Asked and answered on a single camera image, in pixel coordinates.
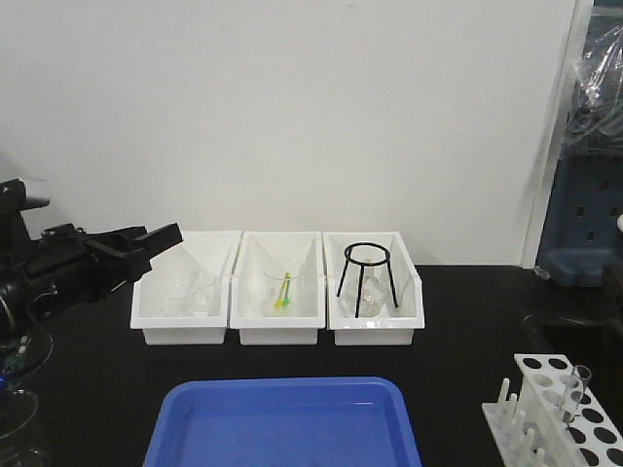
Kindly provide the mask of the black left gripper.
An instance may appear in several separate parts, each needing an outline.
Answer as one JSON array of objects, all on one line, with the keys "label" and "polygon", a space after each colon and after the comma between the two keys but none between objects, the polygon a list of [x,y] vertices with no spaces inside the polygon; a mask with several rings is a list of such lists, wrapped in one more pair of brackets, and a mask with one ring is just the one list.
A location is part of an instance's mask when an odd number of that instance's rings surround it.
[{"label": "black left gripper", "polygon": [[177,224],[148,232],[134,226],[87,233],[72,224],[43,231],[35,258],[25,264],[28,315],[44,321],[67,309],[104,298],[137,281],[150,260],[183,241]]}]

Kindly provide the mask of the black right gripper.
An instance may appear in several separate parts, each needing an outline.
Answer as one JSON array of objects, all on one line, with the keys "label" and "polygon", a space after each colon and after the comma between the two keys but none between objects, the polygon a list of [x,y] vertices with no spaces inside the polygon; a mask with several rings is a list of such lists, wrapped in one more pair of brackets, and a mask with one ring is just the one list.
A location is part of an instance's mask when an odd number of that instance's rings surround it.
[{"label": "black right gripper", "polygon": [[619,314],[622,314],[622,283],[622,266],[606,265],[603,271],[603,287]]}]

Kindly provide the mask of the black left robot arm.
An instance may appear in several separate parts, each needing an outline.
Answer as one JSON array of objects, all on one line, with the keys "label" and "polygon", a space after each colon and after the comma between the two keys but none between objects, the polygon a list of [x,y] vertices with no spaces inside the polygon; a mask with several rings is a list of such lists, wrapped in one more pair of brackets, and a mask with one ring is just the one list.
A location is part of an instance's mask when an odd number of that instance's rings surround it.
[{"label": "black left robot arm", "polygon": [[137,282],[151,270],[153,258],[182,240],[177,224],[152,232],[138,226],[106,233],[87,233],[65,224],[18,247],[2,241],[2,465],[51,463],[38,420],[39,398],[20,386],[54,348],[43,321]]}]

